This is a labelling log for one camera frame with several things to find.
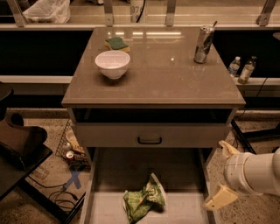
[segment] white plastic bag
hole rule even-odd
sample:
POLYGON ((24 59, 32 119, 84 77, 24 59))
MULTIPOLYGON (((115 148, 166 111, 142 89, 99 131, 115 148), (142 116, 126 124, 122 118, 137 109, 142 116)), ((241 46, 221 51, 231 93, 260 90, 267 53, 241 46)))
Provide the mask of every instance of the white plastic bag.
POLYGON ((30 23, 64 24, 70 18, 70 0, 38 0, 24 17, 30 23))

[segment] sponge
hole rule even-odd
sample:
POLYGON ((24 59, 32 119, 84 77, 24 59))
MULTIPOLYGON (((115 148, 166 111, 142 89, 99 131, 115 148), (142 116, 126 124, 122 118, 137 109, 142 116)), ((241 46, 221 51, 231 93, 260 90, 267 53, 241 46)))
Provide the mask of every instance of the sponge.
POLYGON ((108 38, 105 40, 105 46, 108 46, 110 50, 119 50, 123 52, 130 52, 130 47, 123 42, 120 37, 108 38))

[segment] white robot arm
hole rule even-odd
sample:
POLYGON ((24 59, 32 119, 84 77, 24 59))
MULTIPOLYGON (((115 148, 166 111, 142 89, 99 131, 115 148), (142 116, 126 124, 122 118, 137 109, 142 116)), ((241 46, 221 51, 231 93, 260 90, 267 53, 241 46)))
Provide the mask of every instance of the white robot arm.
POLYGON ((217 210, 238 199, 238 195, 264 193, 280 196, 280 148, 275 153, 240 153, 225 141, 219 142, 227 157, 224 167, 226 185, 218 185, 205 201, 208 210, 217 210))

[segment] green snack bag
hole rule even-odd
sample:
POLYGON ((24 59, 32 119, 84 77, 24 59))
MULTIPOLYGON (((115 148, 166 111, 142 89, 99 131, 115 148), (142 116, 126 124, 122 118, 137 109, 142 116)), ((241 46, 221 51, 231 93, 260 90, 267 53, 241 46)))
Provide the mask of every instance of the green snack bag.
POLYGON ((154 173, 150 175, 147 185, 141 191, 125 191, 123 196, 123 206, 126 210, 129 224, 141 220, 154 204, 163 207, 165 202, 165 190, 154 173))

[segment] drawer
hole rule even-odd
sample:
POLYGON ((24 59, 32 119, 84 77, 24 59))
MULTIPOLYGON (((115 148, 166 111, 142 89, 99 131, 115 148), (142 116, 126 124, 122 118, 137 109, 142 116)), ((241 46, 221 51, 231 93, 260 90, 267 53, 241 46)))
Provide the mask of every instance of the drawer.
POLYGON ((76 123, 73 131, 84 147, 216 147, 230 125, 181 123, 76 123))
POLYGON ((215 223, 203 207, 207 189, 198 150, 97 148, 80 224, 127 223, 124 192, 140 191, 152 172, 166 192, 166 206, 149 211, 138 224, 215 223))

